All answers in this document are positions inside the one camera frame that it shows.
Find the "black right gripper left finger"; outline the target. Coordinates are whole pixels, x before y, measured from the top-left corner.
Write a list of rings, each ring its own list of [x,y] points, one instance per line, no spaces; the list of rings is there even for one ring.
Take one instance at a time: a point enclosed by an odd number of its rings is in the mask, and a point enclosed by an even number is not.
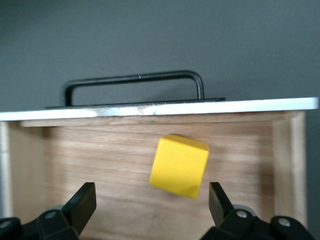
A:
[[[86,182],[65,205],[51,207],[26,224],[17,217],[1,218],[0,240],[80,240],[96,207],[95,183]]]

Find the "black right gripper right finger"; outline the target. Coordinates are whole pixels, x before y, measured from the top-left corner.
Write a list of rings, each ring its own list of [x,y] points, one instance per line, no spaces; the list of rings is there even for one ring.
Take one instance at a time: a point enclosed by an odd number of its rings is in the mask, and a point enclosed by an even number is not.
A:
[[[259,219],[246,206],[232,205],[218,182],[209,183],[209,210],[215,226],[201,240],[315,240],[296,219],[274,216],[270,222]]]

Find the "white-front drawer with black handle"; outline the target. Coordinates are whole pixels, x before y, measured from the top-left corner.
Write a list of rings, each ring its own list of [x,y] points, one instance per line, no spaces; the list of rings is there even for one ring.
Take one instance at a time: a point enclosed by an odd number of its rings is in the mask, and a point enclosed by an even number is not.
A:
[[[196,99],[75,105],[79,87],[190,79]],[[307,224],[307,110],[316,97],[225,101],[204,97],[193,71],[70,81],[61,107],[0,112],[0,218],[28,223],[86,182],[95,212],[83,240],[198,240],[214,224],[210,182],[231,204],[262,220],[285,215]],[[150,185],[159,140],[176,134],[208,144],[197,199]]]

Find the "yellow cube block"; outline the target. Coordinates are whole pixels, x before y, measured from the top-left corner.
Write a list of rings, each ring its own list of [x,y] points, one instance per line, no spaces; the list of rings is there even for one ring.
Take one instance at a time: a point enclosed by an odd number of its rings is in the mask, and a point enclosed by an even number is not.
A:
[[[209,158],[209,145],[177,134],[162,137],[157,145],[149,184],[190,199],[197,199]]]

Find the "dark gray table cover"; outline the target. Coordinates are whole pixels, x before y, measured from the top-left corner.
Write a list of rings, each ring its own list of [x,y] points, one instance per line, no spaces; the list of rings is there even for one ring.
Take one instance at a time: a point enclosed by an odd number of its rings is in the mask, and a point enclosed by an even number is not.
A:
[[[197,73],[205,99],[319,102],[320,0],[0,0],[0,113],[62,107],[71,81],[173,71]],[[196,98],[191,79],[72,92],[76,106]],[[306,196],[319,112],[305,112]],[[314,236],[319,211],[307,202]]]

